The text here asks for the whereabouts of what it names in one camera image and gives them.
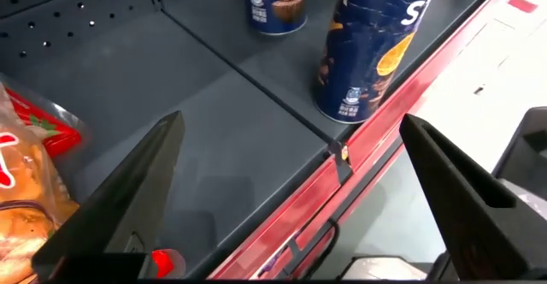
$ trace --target floor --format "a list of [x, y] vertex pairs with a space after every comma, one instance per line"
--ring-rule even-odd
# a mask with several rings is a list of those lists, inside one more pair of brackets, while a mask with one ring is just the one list
[[[417, 114], [492, 171], [525, 112], [547, 106], [547, 0], [532, 13], [499, 5], [494, 19], [435, 80]], [[341, 226], [315, 279], [339, 275], [352, 257], [430, 262], [444, 242], [404, 152]]]

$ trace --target gray metal shelf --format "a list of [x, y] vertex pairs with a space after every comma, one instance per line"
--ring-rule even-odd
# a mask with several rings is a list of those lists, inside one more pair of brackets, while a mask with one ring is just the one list
[[9, 33], [0, 69], [91, 129], [90, 144], [57, 163], [80, 202], [157, 120], [182, 111], [186, 133], [157, 245], [179, 250], [188, 276], [206, 276], [319, 166], [326, 143], [150, 0], [110, 2], [55, 0], [0, 21]]
[[[402, 82], [483, 0], [432, 0], [399, 69]], [[336, 0], [307, 0], [308, 22], [284, 37], [264, 36], [247, 26], [244, 0], [162, 0], [177, 22], [301, 116], [326, 140], [342, 139], [350, 127], [315, 107], [311, 82], [317, 74]]]

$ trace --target plastic bag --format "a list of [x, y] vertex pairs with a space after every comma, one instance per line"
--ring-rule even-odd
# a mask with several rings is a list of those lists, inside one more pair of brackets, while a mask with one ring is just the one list
[[0, 99], [1, 110], [9, 114], [15, 122], [32, 130], [42, 140], [51, 157], [58, 156], [82, 142], [82, 133], [87, 132], [87, 128], [78, 117], [29, 91], [4, 74], [0, 74], [0, 83], [5, 90]]
[[0, 283], [33, 281], [32, 255], [78, 207], [41, 140], [0, 109]]

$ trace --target packaged bread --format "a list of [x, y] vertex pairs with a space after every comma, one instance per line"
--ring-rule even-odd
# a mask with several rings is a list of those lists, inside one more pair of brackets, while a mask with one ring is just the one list
[[33, 281], [32, 255], [77, 209], [41, 140], [0, 110], [0, 284]]

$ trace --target snack can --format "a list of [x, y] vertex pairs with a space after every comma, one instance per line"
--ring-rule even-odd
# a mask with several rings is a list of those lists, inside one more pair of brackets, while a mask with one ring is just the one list
[[307, 20], [306, 0], [245, 0], [249, 24], [260, 33], [283, 35]]
[[379, 107], [431, 0], [338, 0], [315, 88], [319, 110], [359, 123]]

